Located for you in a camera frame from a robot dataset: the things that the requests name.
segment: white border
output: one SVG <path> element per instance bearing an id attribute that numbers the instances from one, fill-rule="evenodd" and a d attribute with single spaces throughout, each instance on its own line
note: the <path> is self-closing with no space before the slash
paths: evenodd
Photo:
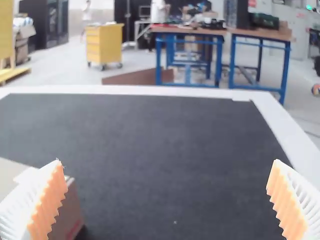
<path id="1" fill-rule="evenodd" d="M 66 85 L 5 87 L 0 89 L 0 100 L 10 93 L 177 96 L 253 101 L 294 168 L 320 190 L 320 151 L 268 92 L 168 86 Z"/>

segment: table leg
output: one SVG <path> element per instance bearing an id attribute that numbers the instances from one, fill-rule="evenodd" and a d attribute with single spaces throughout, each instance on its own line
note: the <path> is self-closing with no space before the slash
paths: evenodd
<path id="1" fill-rule="evenodd" d="M 257 82 L 260 82 L 261 62 L 262 62 L 262 52 L 263 52 L 262 44 L 264 44 L 264 40 L 260 39 L 258 69 L 256 72 L 256 79 L 255 79 Z"/>
<path id="2" fill-rule="evenodd" d="M 214 41 L 213 37 L 208 37 L 210 42 Z M 212 53 L 213 53 L 213 45 L 209 44 L 208 45 L 208 61 L 206 64 L 206 72 L 205 72 L 205 77 L 207 80 L 209 80 L 211 78 L 211 63 L 212 63 Z"/>
<path id="3" fill-rule="evenodd" d="M 138 50 L 138 34 L 139 34 L 140 24 L 138 22 L 134 23 L 134 49 Z"/>
<path id="4" fill-rule="evenodd" d="M 217 37 L 216 45 L 216 65 L 215 65 L 215 86 L 219 87 L 222 74 L 222 48 L 223 40 L 221 37 Z"/>
<path id="5" fill-rule="evenodd" d="M 155 39 L 155 51 L 156 51 L 155 85 L 162 85 L 161 45 L 162 45 L 161 38 L 159 37 L 159 34 L 156 33 L 156 39 Z"/>
<path id="6" fill-rule="evenodd" d="M 165 50 L 166 50 L 166 68 L 168 68 L 174 61 L 175 57 L 175 35 L 166 34 L 164 35 L 165 39 Z"/>
<path id="7" fill-rule="evenodd" d="M 231 35 L 231 53 L 230 53 L 230 72 L 229 72 L 229 89 L 234 88 L 235 78 L 235 60 L 236 60 L 236 36 Z"/>
<path id="8" fill-rule="evenodd" d="M 191 66 L 190 66 L 190 64 L 187 64 L 185 66 L 185 84 L 187 86 L 191 85 Z"/>
<path id="9" fill-rule="evenodd" d="M 202 36 L 203 41 L 208 41 L 206 36 Z M 206 61 L 206 44 L 201 44 L 201 60 L 204 62 Z"/>
<path id="10" fill-rule="evenodd" d="M 288 41 L 285 43 L 283 73 L 282 73 L 281 92 L 280 92 L 280 100 L 279 100 L 279 102 L 282 105 L 285 103 L 285 97 L 286 97 L 290 50 L 291 50 L 291 43 Z"/>

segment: black box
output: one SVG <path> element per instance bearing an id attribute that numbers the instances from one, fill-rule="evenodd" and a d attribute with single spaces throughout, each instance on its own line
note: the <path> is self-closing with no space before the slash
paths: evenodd
<path id="1" fill-rule="evenodd" d="M 280 20 L 278 17 L 264 13 L 250 12 L 249 22 L 253 28 L 263 28 L 277 31 L 280 28 Z"/>
<path id="2" fill-rule="evenodd" d="M 224 19 L 227 27 L 234 29 L 248 29 L 248 6 L 248 0 L 225 0 Z"/>

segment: caster wheel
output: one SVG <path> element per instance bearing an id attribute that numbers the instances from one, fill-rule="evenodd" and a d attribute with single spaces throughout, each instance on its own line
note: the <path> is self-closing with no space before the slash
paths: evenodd
<path id="1" fill-rule="evenodd" d="M 106 64 L 103 64 L 100 66 L 100 71 L 104 71 L 107 69 L 107 65 Z"/>
<path id="2" fill-rule="evenodd" d="M 320 84 L 315 84 L 313 85 L 313 87 L 311 88 L 311 93 L 313 96 L 320 96 Z"/>

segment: wooden tabletop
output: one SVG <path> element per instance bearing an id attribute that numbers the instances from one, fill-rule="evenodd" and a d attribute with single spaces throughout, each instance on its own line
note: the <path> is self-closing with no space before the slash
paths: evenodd
<path id="1" fill-rule="evenodd" d="M 177 34 L 202 34 L 202 35 L 217 35 L 217 36 L 225 36 L 227 34 L 226 30 L 211 30 L 205 28 L 198 28 L 194 30 L 192 28 L 187 27 L 153 27 L 151 29 L 154 33 L 177 33 Z"/>
<path id="2" fill-rule="evenodd" d="M 234 29 L 228 28 L 227 30 L 211 30 L 205 28 L 198 28 L 194 30 L 192 28 L 187 27 L 153 27 L 151 29 L 154 33 L 181 33 L 181 34 L 201 34 L 201 35 L 220 35 L 225 36 L 227 33 L 231 34 L 239 34 L 239 35 L 246 35 L 258 38 L 267 38 L 267 39 L 274 39 L 280 41 L 290 42 L 292 40 L 292 31 L 287 29 L 285 31 L 277 31 L 277 30 L 270 30 L 270 29 L 262 29 L 258 28 L 256 30 L 245 30 L 245 29 Z"/>
<path id="3" fill-rule="evenodd" d="M 270 29 L 263 29 L 263 28 L 258 28 L 256 30 L 228 28 L 228 32 L 231 34 L 274 39 L 274 40 L 280 40 L 280 41 L 286 41 L 286 42 L 290 42 L 292 40 L 292 31 L 290 29 L 286 29 L 284 31 L 277 31 L 277 30 L 270 30 Z"/>

